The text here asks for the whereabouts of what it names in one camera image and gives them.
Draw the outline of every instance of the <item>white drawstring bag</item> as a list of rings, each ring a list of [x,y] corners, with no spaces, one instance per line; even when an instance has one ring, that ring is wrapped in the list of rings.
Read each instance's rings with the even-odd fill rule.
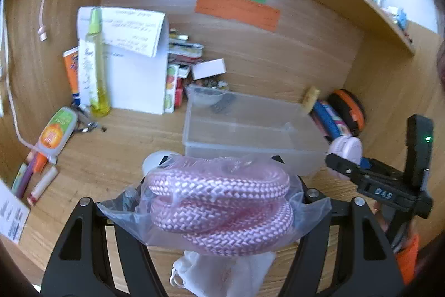
[[[170,283],[197,297],[254,297],[274,259],[273,252],[222,257],[185,251],[173,263]]]

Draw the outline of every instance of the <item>marker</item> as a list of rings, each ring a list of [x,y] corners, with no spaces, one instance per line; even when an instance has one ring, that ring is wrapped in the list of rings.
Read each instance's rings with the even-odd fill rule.
[[[55,166],[52,166],[48,172],[42,176],[42,179],[37,183],[31,195],[28,196],[27,201],[33,207],[42,196],[46,188],[51,184],[54,178],[59,174],[59,170]]]
[[[11,191],[13,192],[14,195],[16,194],[16,192],[17,192],[17,190],[19,188],[19,185],[20,185],[20,183],[21,183],[21,181],[22,181],[22,179],[23,179],[23,177],[24,177],[24,175],[26,173],[26,169],[27,168],[28,168],[28,165],[23,163],[21,165],[20,169],[19,169],[19,172],[17,173],[17,176],[16,176],[16,178],[14,180],[14,184],[11,187]]]
[[[26,168],[25,174],[23,175],[22,180],[20,181],[20,185],[17,188],[16,197],[21,199],[23,194],[25,193],[25,189],[28,186],[29,180],[31,178],[31,175],[33,174],[33,168],[34,164],[36,163],[37,155],[34,155],[34,158],[29,163],[28,167]]]

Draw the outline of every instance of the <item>white paper sheet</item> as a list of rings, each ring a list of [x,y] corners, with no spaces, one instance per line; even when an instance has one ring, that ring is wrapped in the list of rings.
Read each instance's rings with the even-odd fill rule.
[[[0,180],[0,233],[19,243],[29,209]]]
[[[105,74],[107,91],[112,108],[148,112],[161,115],[164,113],[165,81],[168,61],[168,20],[164,14],[159,18],[161,31],[156,39],[156,54],[147,57],[113,44],[104,44]],[[85,37],[88,27],[78,25],[79,39],[79,68],[78,83],[81,103],[90,105],[90,82],[88,81],[88,60],[85,56]],[[105,25],[102,28],[105,40]]]
[[[77,38],[85,39],[93,7],[80,7],[77,12]],[[157,54],[165,14],[132,8],[102,7],[102,37],[104,43],[141,53]]]

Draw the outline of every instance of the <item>pink braided rope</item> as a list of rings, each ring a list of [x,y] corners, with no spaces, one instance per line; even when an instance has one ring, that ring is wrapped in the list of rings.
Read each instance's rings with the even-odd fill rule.
[[[269,160],[176,157],[150,172],[147,185],[157,194],[150,210],[153,223],[213,254],[260,253],[293,221],[284,199],[289,176]]]

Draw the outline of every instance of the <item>glue stick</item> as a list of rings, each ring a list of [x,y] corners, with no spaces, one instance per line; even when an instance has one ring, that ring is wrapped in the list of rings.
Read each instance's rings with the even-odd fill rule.
[[[59,173],[59,170],[55,166],[52,166],[50,170],[42,177],[42,179],[37,183],[33,191],[31,192],[31,195],[28,196],[26,199],[28,203],[33,207],[37,200],[40,199],[43,192],[46,190],[46,188],[50,185],[50,183],[54,180],[54,178]]]

